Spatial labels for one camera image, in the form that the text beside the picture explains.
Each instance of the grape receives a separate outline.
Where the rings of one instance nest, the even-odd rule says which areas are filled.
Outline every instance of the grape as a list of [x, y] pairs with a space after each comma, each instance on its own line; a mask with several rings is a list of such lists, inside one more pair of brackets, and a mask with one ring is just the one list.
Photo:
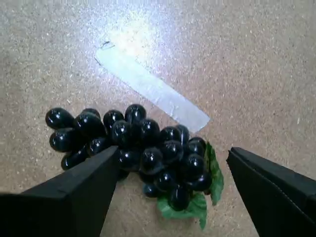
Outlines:
[[156, 175], [147, 175], [142, 173], [141, 171], [138, 172], [139, 178], [146, 184], [152, 184], [156, 179]]
[[185, 153], [186, 154], [197, 154], [201, 157], [204, 157], [204, 148], [203, 146], [201, 145], [200, 142], [198, 141], [191, 141], [189, 142], [186, 146], [185, 146]]
[[170, 141], [170, 140], [176, 140], [176, 141], [181, 141], [181, 133], [178, 128], [168, 126], [165, 127], [163, 130], [160, 132], [160, 141], [165, 142], [165, 141]]
[[150, 118], [141, 120], [139, 124], [139, 138], [143, 146], [153, 146], [159, 141], [160, 128], [156, 121]]
[[181, 145], [187, 144], [189, 137], [190, 137], [189, 130], [187, 129], [187, 127], [179, 124], [179, 125], [176, 125], [176, 128], [178, 128], [180, 131]]
[[205, 143], [205, 141], [202, 138], [200, 138], [200, 137], [193, 137], [193, 138], [191, 138], [189, 140], [189, 142], [191, 142], [191, 141], [198, 141], [198, 142], [200, 142], [201, 145], [203, 146], [204, 150], [206, 149], [206, 143]]
[[123, 181], [124, 179], [128, 177], [128, 175], [129, 175], [128, 171], [120, 169], [118, 171], [118, 181]]
[[55, 151], [71, 152], [81, 147], [84, 144], [84, 140], [77, 130], [61, 128], [51, 134], [49, 143]]
[[112, 127], [112, 141], [120, 148], [129, 148], [133, 144], [132, 126], [124, 120], [116, 121]]
[[163, 154], [163, 163], [165, 164], [171, 164], [182, 159], [183, 148], [179, 141], [166, 141], [159, 148]]
[[176, 172], [172, 169], [163, 170], [155, 180], [154, 184], [162, 191], [167, 192], [172, 188], [177, 187]]
[[109, 110], [103, 116], [103, 124], [108, 133], [111, 134], [111, 129], [116, 121], [124, 120], [123, 114], [118, 110]]
[[196, 180], [186, 182], [189, 189], [193, 191], [204, 191], [212, 184], [212, 176], [208, 172], [204, 172]]
[[182, 166], [182, 161], [180, 160], [177, 160], [174, 163], [168, 165], [168, 169], [173, 170], [176, 173], [177, 183], [182, 183], [186, 179]]
[[149, 198], [157, 198], [161, 195], [160, 190], [154, 184], [144, 184], [143, 193]]
[[129, 123], [139, 123], [146, 118], [146, 110], [143, 106], [133, 104], [127, 107], [125, 111], [125, 121]]
[[204, 172], [204, 160], [197, 154], [189, 155], [181, 161], [181, 170], [186, 179], [194, 180]]
[[75, 128], [88, 139], [106, 136], [101, 120], [90, 112], [83, 112], [75, 118]]
[[89, 156], [94, 156], [111, 146], [111, 141], [107, 137], [98, 137], [89, 142], [87, 152]]
[[100, 113], [96, 109], [86, 108], [81, 113], [85, 113], [85, 112], [92, 113], [92, 114], [96, 115], [99, 119], [101, 119]]
[[141, 153], [137, 150], [120, 150], [118, 152], [119, 167], [125, 171], [138, 171]]
[[163, 170], [160, 150], [156, 147], [145, 149], [141, 156], [140, 170], [147, 175], [154, 175]]
[[45, 121], [47, 126], [53, 129], [60, 129], [74, 126], [74, 117], [63, 108], [53, 108], [46, 113]]
[[61, 167], [63, 170], [68, 170], [77, 164], [84, 162], [88, 157], [89, 155], [86, 150], [86, 145], [84, 145], [78, 151], [66, 153], [61, 160]]
[[189, 206], [190, 194], [184, 185], [178, 185], [172, 189], [168, 197], [168, 203], [175, 211], [182, 211]]

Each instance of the white tape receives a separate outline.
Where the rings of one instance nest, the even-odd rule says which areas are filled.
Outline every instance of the white tape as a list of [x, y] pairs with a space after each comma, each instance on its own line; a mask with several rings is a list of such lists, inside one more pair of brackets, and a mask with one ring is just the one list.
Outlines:
[[150, 74], [132, 57], [120, 52], [110, 42], [97, 50], [95, 59], [191, 132], [199, 131], [209, 122], [210, 118], [191, 101]]

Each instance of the masking tape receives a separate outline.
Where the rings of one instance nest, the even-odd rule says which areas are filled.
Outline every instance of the masking tape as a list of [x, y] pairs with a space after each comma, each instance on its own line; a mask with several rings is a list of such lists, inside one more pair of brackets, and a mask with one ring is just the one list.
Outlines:
[[150, 74], [132, 57], [120, 52], [112, 43], [107, 42], [98, 49], [95, 59], [191, 132], [199, 131], [210, 121], [209, 116], [191, 101]]

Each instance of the speckled floor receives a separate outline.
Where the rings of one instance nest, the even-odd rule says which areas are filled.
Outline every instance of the speckled floor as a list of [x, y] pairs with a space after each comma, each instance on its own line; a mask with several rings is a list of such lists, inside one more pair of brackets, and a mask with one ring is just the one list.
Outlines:
[[100, 67], [107, 40], [134, 56], [213, 120], [198, 134], [218, 154], [226, 186], [207, 226], [166, 221], [136, 176], [117, 186], [102, 236], [255, 237], [225, 163], [241, 146], [316, 179], [316, 5], [0, 2], [0, 191], [21, 192], [62, 172], [45, 112], [103, 114], [141, 103], [169, 116]]

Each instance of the grape leaf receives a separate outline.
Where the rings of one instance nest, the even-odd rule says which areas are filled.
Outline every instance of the grape leaf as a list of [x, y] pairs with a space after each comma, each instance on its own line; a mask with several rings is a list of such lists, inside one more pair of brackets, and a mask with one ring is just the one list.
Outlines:
[[212, 173], [212, 184], [206, 192], [211, 194], [212, 203], [213, 206], [215, 206], [221, 199], [221, 194], [224, 188], [224, 177], [216, 160], [215, 150], [209, 142], [206, 144], [204, 160], [207, 171]]
[[205, 196], [201, 193], [195, 194], [186, 210], [175, 211], [169, 206], [166, 197], [159, 197], [157, 207], [166, 219], [199, 218], [199, 225], [203, 230], [206, 225], [207, 204]]

